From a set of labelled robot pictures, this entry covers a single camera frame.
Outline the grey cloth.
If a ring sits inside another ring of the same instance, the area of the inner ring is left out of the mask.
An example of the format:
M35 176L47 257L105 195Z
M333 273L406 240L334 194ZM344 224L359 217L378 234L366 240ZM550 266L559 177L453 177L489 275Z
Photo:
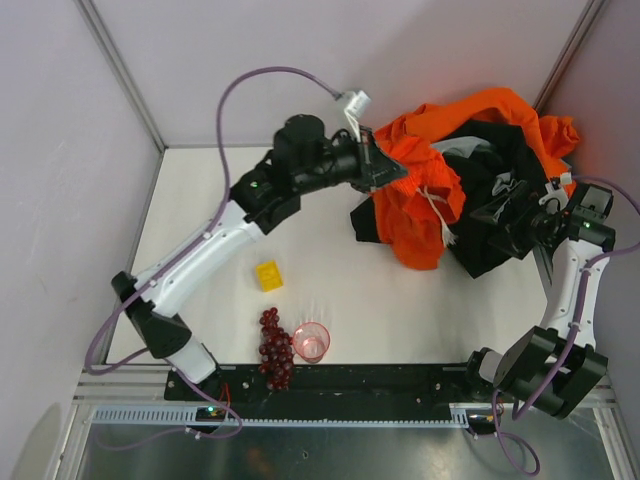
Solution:
M514 188L516 179L498 148L476 136L461 136L432 144L461 179L466 194L488 190L492 197Z

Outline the small orange drawstring cloth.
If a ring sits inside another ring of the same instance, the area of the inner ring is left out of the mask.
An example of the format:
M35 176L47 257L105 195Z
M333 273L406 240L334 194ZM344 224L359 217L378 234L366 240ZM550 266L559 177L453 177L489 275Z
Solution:
M446 249L443 229L460 219L466 200L460 177L426 140L392 138L381 130L375 138L408 170L406 177L373 194L379 239L404 266L434 270Z

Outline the black cloth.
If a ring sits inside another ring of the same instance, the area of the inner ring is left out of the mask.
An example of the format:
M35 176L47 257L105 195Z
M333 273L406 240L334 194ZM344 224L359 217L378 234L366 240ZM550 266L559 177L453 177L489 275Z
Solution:
M357 241L386 244L415 270L436 269L450 251L472 278L508 260L489 242L496 228L471 214L519 180L545 183L520 127L469 120L444 139L431 141L397 124L377 131L376 140L409 175L351 211Z

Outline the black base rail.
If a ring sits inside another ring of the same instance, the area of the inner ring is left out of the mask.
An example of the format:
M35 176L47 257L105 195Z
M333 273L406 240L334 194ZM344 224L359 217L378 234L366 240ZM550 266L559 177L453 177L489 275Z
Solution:
M296 365L290 388L272 391L257 364L221 365L198 385L244 420L426 423L453 418L452 404L488 404L492 386L464 363Z

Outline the pink transparent plastic cup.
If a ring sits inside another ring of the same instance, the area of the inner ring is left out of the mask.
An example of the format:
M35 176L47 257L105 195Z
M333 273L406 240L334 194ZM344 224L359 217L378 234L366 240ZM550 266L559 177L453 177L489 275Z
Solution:
M327 353L331 344L328 329L317 322L306 322L295 329L292 346L295 353L305 362L316 364Z

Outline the right corner metal post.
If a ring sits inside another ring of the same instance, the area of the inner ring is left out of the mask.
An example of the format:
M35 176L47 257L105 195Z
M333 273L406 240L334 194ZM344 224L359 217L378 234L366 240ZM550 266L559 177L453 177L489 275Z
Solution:
M566 72L569 70L573 60L597 25L601 15L606 11L608 5L608 0L589 0L586 2L542 89L536 97L533 107L538 113L544 111L551 101L551 98L559 87Z

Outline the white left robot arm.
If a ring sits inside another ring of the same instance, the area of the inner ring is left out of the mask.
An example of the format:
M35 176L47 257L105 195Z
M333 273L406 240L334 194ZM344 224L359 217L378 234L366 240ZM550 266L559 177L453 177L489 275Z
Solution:
M154 266L136 276L120 272L111 285L148 352L199 384L218 364L179 315L195 289L296 214L302 196L342 183L372 193L407 174L371 129L341 129L326 137L319 118L293 116L274 134L263 159L226 190L212 219Z

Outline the red plastic grape bunch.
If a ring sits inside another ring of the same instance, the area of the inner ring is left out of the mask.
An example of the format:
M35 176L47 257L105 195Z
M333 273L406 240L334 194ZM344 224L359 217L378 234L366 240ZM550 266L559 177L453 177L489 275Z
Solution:
M288 390L294 373L292 337L280 325L279 311L276 307L264 310L259 324L259 372L266 376L269 390Z

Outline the yellow toy block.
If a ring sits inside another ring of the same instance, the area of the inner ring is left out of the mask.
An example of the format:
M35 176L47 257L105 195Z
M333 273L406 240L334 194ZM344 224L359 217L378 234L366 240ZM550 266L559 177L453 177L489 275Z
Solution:
M280 270L275 261L268 261L255 267L256 277L263 292L270 292L284 285Z

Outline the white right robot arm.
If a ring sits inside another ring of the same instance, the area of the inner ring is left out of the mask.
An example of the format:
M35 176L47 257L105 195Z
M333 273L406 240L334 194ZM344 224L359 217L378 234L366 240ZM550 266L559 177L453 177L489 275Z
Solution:
M613 206L610 190L580 183L567 195L557 179L545 188L538 193L519 180L471 214L494 229L490 245L512 258L535 247L550 250L552 278L540 323L505 353L488 347L473 352L467 375L562 419L607 371L607 358L596 351L594 312L616 233L605 223Z

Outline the left corner metal post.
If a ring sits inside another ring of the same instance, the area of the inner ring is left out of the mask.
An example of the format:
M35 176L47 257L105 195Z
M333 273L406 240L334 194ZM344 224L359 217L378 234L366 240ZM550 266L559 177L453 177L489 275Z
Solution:
M74 4L134 114L141 122L156 150L163 153L167 148L166 142L163 140L159 127L95 2L75 0Z

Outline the corner metal post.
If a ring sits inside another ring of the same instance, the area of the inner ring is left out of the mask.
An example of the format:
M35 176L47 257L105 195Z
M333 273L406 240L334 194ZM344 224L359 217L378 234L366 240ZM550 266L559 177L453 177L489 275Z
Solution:
M134 114L141 122L156 150L163 153L167 148L166 142L163 140L159 127L95 2L75 0L74 4Z
M566 72L569 70L573 60L597 25L601 15L606 11L608 5L608 0L589 0L586 2L542 89L536 97L533 107L538 113L544 111L551 101L551 98L559 87Z

